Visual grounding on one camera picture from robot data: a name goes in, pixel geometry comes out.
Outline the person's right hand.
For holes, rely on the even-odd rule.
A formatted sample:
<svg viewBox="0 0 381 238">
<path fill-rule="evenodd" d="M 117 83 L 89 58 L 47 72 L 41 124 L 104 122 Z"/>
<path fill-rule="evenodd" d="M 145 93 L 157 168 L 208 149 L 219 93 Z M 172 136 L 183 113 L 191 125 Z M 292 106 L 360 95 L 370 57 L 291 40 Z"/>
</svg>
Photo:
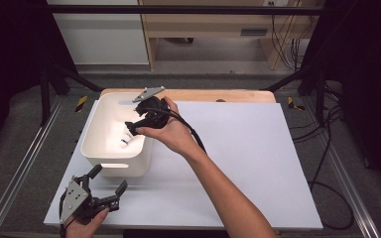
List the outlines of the person's right hand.
<svg viewBox="0 0 381 238">
<path fill-rule="evenodd" d="M 139 127 L 136 131 L 141 135 L 160 141 L 173 152 L 183 156 L 188 162 L 207 158 L 206 152 L 197 144 L 190 129 L 174 117 L 171 117 L 162 129 Z"/>
</svg>

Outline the yellow black floor tape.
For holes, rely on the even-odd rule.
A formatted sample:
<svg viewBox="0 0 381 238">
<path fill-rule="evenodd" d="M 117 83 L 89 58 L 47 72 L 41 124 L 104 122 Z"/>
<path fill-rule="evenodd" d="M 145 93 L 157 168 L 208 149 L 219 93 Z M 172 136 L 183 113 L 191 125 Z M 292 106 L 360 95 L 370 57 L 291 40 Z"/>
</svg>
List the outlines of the yellow black floor tape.
<svg viewBox="0 0 381 238">
<path fill-rule="evenodd" d="M 77 102 L 77 105 L 74 109 L 74 112 L 80 112 L 81 109 L 83 108 L 85 102 L 87 100 L 87 96 L 86 95 L 83 95 L 79 98 L 78 102 Z"/>
<path fill-rule="evenodd" d="M 303 105 L 296 105 L 294 100 L 293 100 L 293 97 L 288 97 L 288 107 L 290 109 L 296 109 L 296 110 L 300 110 L 300 111 L 306 110 L 305 106 L 303 106 Z"/>
</svg>

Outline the aluminium floor rail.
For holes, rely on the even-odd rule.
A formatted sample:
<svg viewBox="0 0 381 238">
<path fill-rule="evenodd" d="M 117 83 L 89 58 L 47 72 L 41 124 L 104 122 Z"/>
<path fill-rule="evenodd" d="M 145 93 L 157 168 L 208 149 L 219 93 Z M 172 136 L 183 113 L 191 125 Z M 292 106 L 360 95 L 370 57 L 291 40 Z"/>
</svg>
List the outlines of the aluminium floor rail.
<svg viewBox="0 0 381 238">
<path fill-rule="evenodd" d="M 320 182 L 318 181 L 318 174 L 324 159 L 328 158 L 340 186 L 342 197 L 345 199 L 347 206 L 351 209 L 351 214 L 356 220 L 363 237 L 380 238 L 380 234 L 374 221 L 372 220 L 359 192 L 357 191 L 350 175 L 342 164 L 340 157 L 331 142 L 329 119 L 325 118 L 324 124 L 321 126 L 315 117 L 316 105 L 314 102 L 307 97 L 303 97 L 303 102 L 305 103 L 314 124 L 318 127 L 323 127 L 324 129 L 324 131 L 319 135 L 322 146 L 324 147 L 324 152 L 320 159 L 320 165 L 317 168 L 314 178 L 309 182 L 310 188 L 313 188 L 315 185 L 320 185 Z"/>
<path fill-rule="evenodd" d="M 38 153 L 43 147 L 49 132 L 51 131 L 55 120 L 60 113 L 63 103 L 64 98 L 57 96 L 51 107 L 49 118 L 45 124 L 39 128 L 33 142 L 30 144 L 25 156 L 23 157 L 23 160 L 3 192 L 3 195 L 0 198 L 0 227 L 6 218 L 18 192 L 20 191 L 34 161 L 36 160 Z"/>
</svg>

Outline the black metal stand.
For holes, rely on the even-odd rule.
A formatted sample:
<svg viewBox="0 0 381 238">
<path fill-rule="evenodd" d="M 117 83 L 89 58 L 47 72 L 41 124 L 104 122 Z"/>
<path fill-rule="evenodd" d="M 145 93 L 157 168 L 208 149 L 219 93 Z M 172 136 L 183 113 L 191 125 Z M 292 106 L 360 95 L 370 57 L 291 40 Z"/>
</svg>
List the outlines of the black metal stand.
<svg viewBox="0 0 381 238">
<path fill-rule="evenodd" d="M 267 86 L 265 91 L 275 92 L 283 86 L 300 79 L 302 82 L 298 88 L 301 96 L 309 96 L 313 91 L 316 92 L 315 117 L 319 124 L 324 124 L 324 70 L 318 66 L 308 65 L 300 70 L 286 76 L 284 79 Z"/>
<path fill-rule="evenodd" d="M 101 92 L 103 90 L 103 87 L 90 82 L 77 72 L 66 69 L 59 64 L 46 65 L 40 73 L 42 126 L 51 118 L 50 86 L 54 88 L 57 95 L 67 95 L 70 91 L 70 87 L 65 81 L 67 78 L 74 80 L 94 92 Z"/>
</svg>

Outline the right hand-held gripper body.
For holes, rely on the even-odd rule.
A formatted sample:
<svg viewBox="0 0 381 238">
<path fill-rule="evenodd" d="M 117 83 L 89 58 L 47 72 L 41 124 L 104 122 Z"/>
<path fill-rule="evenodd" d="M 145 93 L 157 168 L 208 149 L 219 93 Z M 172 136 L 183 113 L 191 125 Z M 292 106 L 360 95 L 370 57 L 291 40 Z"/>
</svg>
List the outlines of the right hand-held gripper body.
<svg viewBox="0 0 381 238">
<path fill-rule="evenodd" d="M 145 88 L 136 98 L 135 111 L 139 116 L 144 115 L 141 120 L 145 121 L 144 127 L 161 129 L 166 126 L 169 120 L 169 106 L 164 99 L 159 99 L 156 94 L 165 90 L 164 86 Z"/>
</svg>

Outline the white cabinet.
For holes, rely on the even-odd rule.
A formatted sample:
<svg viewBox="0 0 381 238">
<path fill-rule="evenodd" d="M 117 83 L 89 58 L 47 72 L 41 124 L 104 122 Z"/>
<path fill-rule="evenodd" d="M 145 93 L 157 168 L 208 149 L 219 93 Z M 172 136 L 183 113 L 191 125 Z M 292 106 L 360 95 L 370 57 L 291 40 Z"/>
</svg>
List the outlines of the white cabinet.
<svg viewBox="0 0 381 238">
<path fill-rule="evenodd" d="M 139 14 L 54 14 L 77 65 L 148 64 Z"/>
</svg>

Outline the wooden desk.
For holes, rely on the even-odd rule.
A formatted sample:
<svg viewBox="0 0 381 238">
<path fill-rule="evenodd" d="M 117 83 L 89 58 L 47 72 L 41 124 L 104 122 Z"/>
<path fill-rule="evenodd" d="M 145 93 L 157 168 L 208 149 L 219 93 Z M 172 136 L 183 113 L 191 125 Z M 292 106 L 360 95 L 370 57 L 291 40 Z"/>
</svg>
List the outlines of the wooden desk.
<svg viewBox="0 0 381 238">
<path fill-rule="evenodd" d="M 138 0 L 144 5 L 197 5 L 245 7 L 321 7 L 325 0 Z M 275 70 L 286 59 L 290 41 L 308 39 L 317 16 L 270 15 L 177 15 L 144 14 L 150 55 L 154 41 L 162 38 L 253 38 L 257 39 L 269 68 Z"/>
</svg>

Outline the black horizontal frame bar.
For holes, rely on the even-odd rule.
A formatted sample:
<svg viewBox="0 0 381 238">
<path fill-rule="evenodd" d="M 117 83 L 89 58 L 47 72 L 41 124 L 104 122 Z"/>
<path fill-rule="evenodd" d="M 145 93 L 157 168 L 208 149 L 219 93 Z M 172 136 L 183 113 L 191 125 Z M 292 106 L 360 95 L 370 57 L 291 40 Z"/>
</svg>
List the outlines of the black horizontal frame bar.
<svg viewBox="0 0 381 238">
<path fill-rule="evenodd" d="M 325 7 L 245 7 L 192 5 L 25 5 L 26 9 L 56 14 L 196 14 L 320 16 L 339 12 Z"/>
</svg>

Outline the black curtain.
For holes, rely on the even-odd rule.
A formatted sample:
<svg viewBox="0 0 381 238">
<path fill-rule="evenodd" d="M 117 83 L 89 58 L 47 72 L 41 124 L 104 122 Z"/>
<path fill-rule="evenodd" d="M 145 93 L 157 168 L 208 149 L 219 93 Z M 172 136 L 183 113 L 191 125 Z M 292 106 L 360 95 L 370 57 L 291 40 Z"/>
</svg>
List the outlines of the black curtain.
<svg viewBox="0 0 381 238">
<path fill-rule="evenodd" d="M 10 99 L 38 85 L 47 64 L 76 71 L 54 15 L 32 8 L 47 4 L 48 0 L 0 0 L 0 130 Z"/>
<path fill-rule="evenodd" d="M 342 107 L 366 157 L 381 172 L 381 0 L 324 0 L 336 10 L 323 15 L 304 58 L 314 73 L 305 77 L 303 94 L 318 75 L 342 84 Z"/>
</svg>

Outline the white table board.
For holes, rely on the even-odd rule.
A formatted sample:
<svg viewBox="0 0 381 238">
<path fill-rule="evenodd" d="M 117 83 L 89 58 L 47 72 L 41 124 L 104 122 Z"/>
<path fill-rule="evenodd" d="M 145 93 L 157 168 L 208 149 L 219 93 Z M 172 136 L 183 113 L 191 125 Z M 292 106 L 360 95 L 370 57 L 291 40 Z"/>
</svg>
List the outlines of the white table board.
<svg viewBox="0 0 381 238">
<path fill-rule="evenodd" d="M 208 155 L 277 230 L 322 224 L 277 103 L 180 102 Z M 219 229 L 222 223 L 190 166 L 155 142 L 148 171 L 128 178 L 119 210 L 104 224 L 119 229 Z"/>
</svg>

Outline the white plastic storage bin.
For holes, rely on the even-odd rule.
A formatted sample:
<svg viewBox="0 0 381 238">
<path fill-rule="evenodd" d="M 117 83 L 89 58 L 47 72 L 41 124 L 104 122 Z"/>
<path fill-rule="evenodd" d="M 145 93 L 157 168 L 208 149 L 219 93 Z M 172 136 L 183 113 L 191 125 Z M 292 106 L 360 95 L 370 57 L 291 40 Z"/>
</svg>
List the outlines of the white plastic storage bin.
<svg viewBox="0 0 381 238">
<path fill-rule="evenodd" d="M 142 135 L 131 138 L 128 146 L 120 145 L 128 138 L 125 122 L 141 117 L 133 102 L 138 92 L 104 93 L 93 106 L 81 145 L 81 153 L 93 165 L 102 165 L 106 177 L 141 177 L 150 166 L 153 140 Z"/>
</svg>

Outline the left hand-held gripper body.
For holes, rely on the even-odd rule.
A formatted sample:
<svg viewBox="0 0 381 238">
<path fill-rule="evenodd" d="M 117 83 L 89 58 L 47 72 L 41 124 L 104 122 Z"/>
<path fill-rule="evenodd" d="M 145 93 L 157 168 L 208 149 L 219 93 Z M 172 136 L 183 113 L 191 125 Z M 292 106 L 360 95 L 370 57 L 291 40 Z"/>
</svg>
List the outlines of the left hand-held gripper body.
<svg viewBox="0 0 381 238">
<path fill-rule="evenodd" d="M 85 176 L 73 177 L 65 189 L 60 202 L 60 225 L 70 218 L 76 218 L 80 223 L 89 223 L 100 211 L 119 209 L 120 197 L 115 193 L 111 196 L 98 198 L 92 195 L 89 180 Z"/>
</svg>

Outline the person's left hand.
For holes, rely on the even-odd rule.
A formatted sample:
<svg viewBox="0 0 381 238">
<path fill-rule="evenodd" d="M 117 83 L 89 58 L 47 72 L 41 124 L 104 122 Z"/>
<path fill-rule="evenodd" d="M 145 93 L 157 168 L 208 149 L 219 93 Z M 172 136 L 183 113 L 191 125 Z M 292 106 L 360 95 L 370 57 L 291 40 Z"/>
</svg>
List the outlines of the person's left hand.
<svg viewBox="0 0 381 238">
<path fill-rule="evenodd" d="M 65 238 L 93 238 L 100 225 L 109 213 L 106 208 L 100 211 L 88 224 L 81 224 L 76 219 L 70 221 L 65 227 Z"/>
</svg>

